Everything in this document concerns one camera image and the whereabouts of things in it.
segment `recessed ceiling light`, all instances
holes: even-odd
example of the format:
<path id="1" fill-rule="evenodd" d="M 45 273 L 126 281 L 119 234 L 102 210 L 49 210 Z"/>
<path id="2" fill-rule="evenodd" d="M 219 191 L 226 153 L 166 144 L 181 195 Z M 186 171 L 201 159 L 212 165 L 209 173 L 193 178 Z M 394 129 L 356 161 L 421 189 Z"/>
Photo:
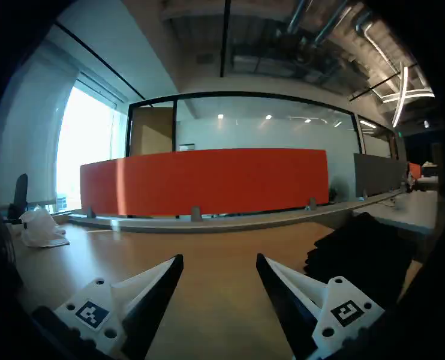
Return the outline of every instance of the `recessed ceiling light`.
<path id="1" fill-rule="evenodd" d="M 370 122 L 364 121 L 364 120 L 360 120 L 359 121 L 361 124 L 363 125 L 367 125 L 368 127 L 372 127 L 373 129 L 376 128 L 376 125 L 372 125 Z"/>

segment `orange partition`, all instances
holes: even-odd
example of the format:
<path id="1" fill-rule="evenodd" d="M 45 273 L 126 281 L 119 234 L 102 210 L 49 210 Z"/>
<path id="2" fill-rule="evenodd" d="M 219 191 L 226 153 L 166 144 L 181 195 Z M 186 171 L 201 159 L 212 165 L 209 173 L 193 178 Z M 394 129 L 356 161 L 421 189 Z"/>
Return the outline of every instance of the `orange partition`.
<path id="1" fill-rule="evenodd" d="M 96 214 L 257 212 L 327 203 L 326 151 L 217 149 L 139 155 L 81 166 L 82 208 Z"/>
<path id="2" fill-rule="evenodd" d="M 421 165 L 409 163 L 409 171 L 413 174 L 414 179 L 421 177 Z"/>

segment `plastic bag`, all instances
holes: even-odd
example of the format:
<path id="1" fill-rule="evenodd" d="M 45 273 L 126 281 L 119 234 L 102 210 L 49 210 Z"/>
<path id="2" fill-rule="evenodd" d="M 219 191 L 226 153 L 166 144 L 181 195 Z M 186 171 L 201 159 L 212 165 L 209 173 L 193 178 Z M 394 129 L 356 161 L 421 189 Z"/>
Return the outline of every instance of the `plastic bag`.
<path id="1" fill-rule="evenodd" d="M 46 209 L 39 205 L 19 217 L 26 224 L 21 239 L 30 247 L 54 247 L 69 244 L 66 230 L 61 229 Z"/>

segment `black fabric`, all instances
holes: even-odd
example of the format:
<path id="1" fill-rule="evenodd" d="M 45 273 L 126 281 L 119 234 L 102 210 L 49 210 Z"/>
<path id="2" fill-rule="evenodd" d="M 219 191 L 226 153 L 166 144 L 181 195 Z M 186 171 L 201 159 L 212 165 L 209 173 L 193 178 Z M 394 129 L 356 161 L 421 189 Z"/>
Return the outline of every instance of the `black fabric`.
<path id="1" fill-rule="evenodd" d="M 306 275 L 327 283 L 343 276 L 383 308 L 396 304 L 416 246 L 367 212 L 318 240 L 308 253 Z"/>

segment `desk surface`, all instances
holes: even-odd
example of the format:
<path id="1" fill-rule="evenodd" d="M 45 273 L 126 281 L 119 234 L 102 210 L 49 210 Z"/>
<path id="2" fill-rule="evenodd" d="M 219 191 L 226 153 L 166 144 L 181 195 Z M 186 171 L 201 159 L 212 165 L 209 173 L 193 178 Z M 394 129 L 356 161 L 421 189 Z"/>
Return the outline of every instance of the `desk surface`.
<path id="1" fill-rule="evenodd" d="M 256 254 L 302 271 L 314 242 L 332 232 L 316 223 L 210 234 L 64 228 L 71 244 L 63 247 L 31 249 L 14 241 L 26 309 L 55 309 L 96 277 L 114 283 L 181 253 L 184 270 L 147 358 L 191 360 L 290 359 Z M 409 268 L 405 288 L 417 270 Z"/>
<path id="2" fill-rule="evenodd" d="M 369 212 L 383 224 L 422 234 L 430 234 L 433 231 L 437 215 L 436 191 L 414 191 L 409 194 L 397 195 L 396 198 L 405 200 L 404 209 L 391 208 L 381 202 L 355 209 L 353 214 Z"/>

